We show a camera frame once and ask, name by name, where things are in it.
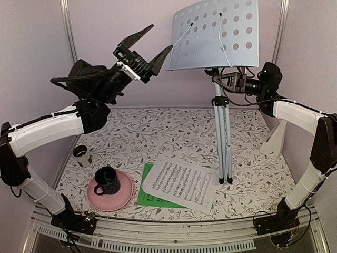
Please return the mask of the light blue music stand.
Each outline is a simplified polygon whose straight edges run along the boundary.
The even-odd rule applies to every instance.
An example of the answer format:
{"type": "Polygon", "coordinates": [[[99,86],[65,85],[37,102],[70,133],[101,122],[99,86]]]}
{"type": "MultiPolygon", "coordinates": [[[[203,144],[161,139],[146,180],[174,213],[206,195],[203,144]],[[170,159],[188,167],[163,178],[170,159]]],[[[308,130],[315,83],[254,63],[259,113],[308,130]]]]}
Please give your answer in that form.
{"type": "Polygon", "coordinates": [[[168,70],[203,69],[212,83],[225,68],[259,65],[258,1],[199,1],[172,18],[168,70]]]}

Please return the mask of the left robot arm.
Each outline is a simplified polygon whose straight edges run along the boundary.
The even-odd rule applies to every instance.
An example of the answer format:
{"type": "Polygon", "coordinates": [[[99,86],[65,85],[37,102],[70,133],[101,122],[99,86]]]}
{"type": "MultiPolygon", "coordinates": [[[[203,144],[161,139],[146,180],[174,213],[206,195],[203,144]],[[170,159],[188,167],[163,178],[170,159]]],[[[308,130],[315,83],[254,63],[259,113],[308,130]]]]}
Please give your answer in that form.
{"type": "Polygon", "coordinates": [[[172,50],[167,46],[151,61],[146,61],[131,47],[150,27],[124,38],[114,50],[117,62],[112,67],[91,65],[77,60],[67,77],[51,82],[77,96],[78,100],[57,112],[22,124],[4,123],[1,127],[1,179],[30,195],[44,205],[67,229],[78,225],[65,197],[54,191],[34,170],[29,168],[26,154],[48,143],[101,129],[107,122],[109,106],[132,81],[147,83],[157,76],[172,50]]]}

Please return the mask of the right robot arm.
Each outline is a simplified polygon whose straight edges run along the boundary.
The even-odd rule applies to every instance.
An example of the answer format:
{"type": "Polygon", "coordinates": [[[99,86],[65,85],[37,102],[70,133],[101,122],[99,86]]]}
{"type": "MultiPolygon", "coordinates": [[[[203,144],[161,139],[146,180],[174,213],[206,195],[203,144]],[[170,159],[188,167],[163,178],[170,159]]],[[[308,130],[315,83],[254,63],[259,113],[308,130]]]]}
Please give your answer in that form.
{"type": "Polygon", "coordinates": [[[336,114],[327,114],[280,96],[277,90],[282,77],[277,65],[266,62],[256,79],[240,71],[223,74],[219,70],[213,78],[224,93],[255,96],[255,105],[261,112],[280,121],[264,144],[269,157],[280,155],[287,123],[314,136],[307,169],[294,189],[280,201],[273,216],[272,225],[277,230],[289,225],[308,198],[336,171],[336,114]]]}

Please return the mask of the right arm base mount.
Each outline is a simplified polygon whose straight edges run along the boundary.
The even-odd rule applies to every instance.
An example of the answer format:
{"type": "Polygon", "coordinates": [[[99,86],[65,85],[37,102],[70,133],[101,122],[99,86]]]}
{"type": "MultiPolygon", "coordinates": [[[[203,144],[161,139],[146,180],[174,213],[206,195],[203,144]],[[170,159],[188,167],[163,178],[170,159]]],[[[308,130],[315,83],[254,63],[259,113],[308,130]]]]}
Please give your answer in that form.
{"type": "Polygon", "coordinates": [[[253,226],[258,235],[266,235],[299,226],[297,212],[280,209],[275,215],[253,218],[253,226]]]}

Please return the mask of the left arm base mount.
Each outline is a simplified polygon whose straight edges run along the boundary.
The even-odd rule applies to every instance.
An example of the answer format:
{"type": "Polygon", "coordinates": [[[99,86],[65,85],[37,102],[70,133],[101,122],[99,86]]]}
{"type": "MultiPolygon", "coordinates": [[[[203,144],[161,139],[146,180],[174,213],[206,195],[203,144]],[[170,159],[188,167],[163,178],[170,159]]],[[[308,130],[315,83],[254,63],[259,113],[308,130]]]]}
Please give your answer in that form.
{"type": "Polygon", "coordinates": [[[97,220],[92,213],[76,213],[69,203],[65,204],[65,210],[58,215],[52,215],[51,225],[66,231],[79,232],[93,235],[97,220]]]}

